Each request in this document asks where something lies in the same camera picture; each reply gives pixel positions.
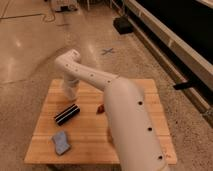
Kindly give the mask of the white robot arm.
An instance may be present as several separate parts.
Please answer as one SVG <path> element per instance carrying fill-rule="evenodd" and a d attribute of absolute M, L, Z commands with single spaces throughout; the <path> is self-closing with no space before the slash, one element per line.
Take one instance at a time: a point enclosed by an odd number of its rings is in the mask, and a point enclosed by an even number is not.
<path fill-rule="evenodd" d="M 82 80 L 103 92 L 104 109 L 122 171 L 171 171 L 145 106 L 143 88 L 132 80 L 80 63 L 71 49 L 55 64 L 65 82 Z"/>

